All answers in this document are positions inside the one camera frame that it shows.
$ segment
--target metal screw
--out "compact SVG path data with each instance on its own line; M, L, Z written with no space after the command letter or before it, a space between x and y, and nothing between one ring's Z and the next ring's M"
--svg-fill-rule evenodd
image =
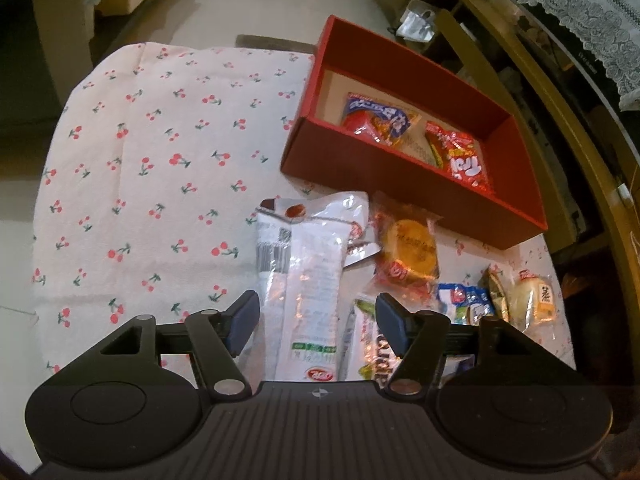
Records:
M413 379L398 379L389 385L389 389L398 395L415 395L420 393L422 386Z
M237 395L244 390L244 383L237 379L222 379L214 384L213 389L220 395Z

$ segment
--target black circular pad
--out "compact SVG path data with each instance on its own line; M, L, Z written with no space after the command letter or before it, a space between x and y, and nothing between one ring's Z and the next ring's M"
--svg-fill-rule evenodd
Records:
M146 395L139 387L106 381L82 388L71 399L71 409L85 422L117 424L136 416L145 403Z
M27 403L36 448L55 462L90 469L142 464L174 449L200 421L197 391L158 365L123 362L110 373L95 369L91 384L82 380L47 382Z
M550 470L592 458L610 428L609 401L593 386L549 385L544 375L517 364L472 368L443 386L438 418L484 462Z

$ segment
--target barcode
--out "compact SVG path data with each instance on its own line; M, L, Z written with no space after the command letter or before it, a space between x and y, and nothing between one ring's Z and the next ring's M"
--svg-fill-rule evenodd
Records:
M256 250L258 272L289 272L290 246L258 244Z
M285 229L283 227L280 228L280 232L278 233L278 241L288 244L291 242L291 230Z

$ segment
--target white tablecloth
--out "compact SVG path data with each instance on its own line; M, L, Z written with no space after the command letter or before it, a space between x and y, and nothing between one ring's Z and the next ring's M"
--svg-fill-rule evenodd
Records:
M127 319L158 323L228 307L256 289L254 208L327 190L278 165L312 56L156 43L123 47L74 89L56 128L34 216L33 287L55 372ZM555 339L570 336L542 236L501 252L438 231L444 282L475 283L488 264L552 274ZM340 314L372 274L345 272ZM187 374L177 356L168 365Z

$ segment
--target red snack bag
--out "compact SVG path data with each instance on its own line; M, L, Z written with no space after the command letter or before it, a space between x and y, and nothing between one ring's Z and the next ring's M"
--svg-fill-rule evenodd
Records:
M443 170L466 184L491 192L480 143L473 136L445 130L433 121L427 121L424 129Z
M420 115L413 110L402 110L393 104L349 92L341 126L356 134L368 135L376 142L393 146L418 120Z

